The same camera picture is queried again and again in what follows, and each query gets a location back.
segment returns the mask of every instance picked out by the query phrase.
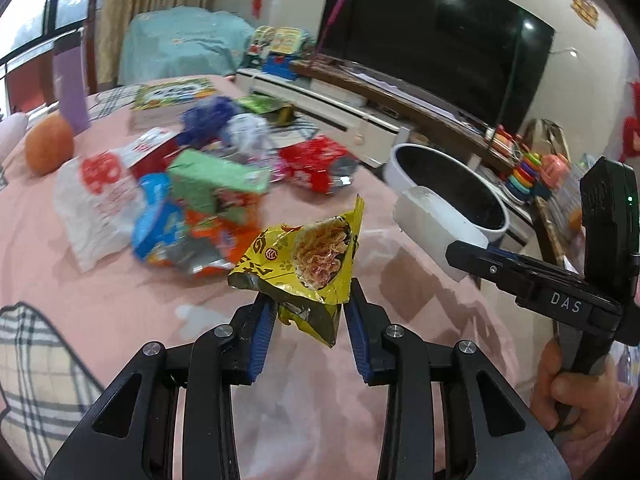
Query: green box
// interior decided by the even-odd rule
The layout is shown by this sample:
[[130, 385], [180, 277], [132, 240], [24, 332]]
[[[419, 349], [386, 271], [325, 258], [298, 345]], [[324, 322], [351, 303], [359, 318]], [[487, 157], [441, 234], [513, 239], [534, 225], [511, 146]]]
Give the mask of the green box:
[[172, 198], [208, 216], [246, 223], [245, 208], [267, 192], [270, 172], [196, 150], [184, 150], [169, 166]]

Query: white cabinet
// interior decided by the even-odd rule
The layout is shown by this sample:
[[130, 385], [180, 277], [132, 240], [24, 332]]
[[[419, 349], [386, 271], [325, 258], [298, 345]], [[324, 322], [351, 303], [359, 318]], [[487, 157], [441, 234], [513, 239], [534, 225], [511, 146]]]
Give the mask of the white cabinet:
[[336, 99], [311, 91], [277, 76], [257, 70], [240, 69], [236, 84], [244, 91], [257, 92], [288, 101], [311, 117], [324, 121], [324, 133], [340, 142], [362, 162], [378, 168], [389, 160], [399, 122], [374, 116], [366, 108], [354, 108]]

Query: red logo on bag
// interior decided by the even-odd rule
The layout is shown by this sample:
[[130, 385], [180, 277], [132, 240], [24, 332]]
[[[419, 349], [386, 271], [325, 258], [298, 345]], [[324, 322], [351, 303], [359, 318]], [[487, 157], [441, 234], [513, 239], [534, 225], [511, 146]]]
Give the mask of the red logo on bag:
[[110, 152], [86, 158], [82, 161], [80, 175], [89, 192], [100, 195], [106, 184], [115, 184], [122, 176], [120, 159]]
[[278, 251], [276, 251], [276, 249], [274, 249], [273, 247], [269, 247], [266, 251], [264, 251], [264, 257], [272, 262], [278, 257]]

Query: pink bedsheet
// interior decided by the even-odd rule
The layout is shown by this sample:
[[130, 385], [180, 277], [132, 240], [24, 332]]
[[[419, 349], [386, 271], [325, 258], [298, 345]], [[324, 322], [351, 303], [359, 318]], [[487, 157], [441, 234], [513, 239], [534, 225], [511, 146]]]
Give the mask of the pink bedsheet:
[[[240, 95], [230, 82], [212, 79], [220, 91]], [[128, 123], [124, 108], [95, 121], [77, 138], [76, 155], [131, 142], [136, 134]], [[20, 149], [0, 192], [0, 303], [25, 301], [43, 312], [103, 385], [145, 342], [191, 341], [253, 301], [253, 292], [233, 290], [226, 278], [190, 281], [172, 269], [144, 266], [128, 249], [81, 274], [52, 208], [55, 175], [30, 175]], [[400, 231], [392, 220], [395, 195], [369, 171], [358, 170], [354, 184], [333, 196], [274, 186], [264, 201], [265, 225], [339, 214], [353, 207], [356, 193], [366, 209], [354, 275], [367, 299], [425, 340], [476, 341], [513, 384], [518, 369], [507, 329], [471, 280], [453, 282]], [[439, 409], [437, 390], [434, 398]], [[344, 321], [333, 349], [277, 324], [263, 374], [254, 386], [234, 391], [241, 475], [375, 478], [385, 411], [386, 388], [363, 384]], [[179, 449], [179, 431], [176, 444]], [[436, 454], [442, 467], [440, 429]], [[174, 469], [179, 478], [179, 453]]]

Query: white plastic bag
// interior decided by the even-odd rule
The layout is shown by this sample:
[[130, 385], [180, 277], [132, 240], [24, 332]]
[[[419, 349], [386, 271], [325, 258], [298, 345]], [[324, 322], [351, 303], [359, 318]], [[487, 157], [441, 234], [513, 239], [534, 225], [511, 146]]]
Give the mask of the white plastic bag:
[[82, 272], [129, 245], [145, 205], [142, 190], [115, 152], [76, 157], [58, 170], [53, 206]]
[[268, 150], [266, 135], [269, 131], [267, 121], [255, 114], [239, 114], [231, 117], [221, 136], [228, 137], [231, 145], [247, 158], [262, 160]]

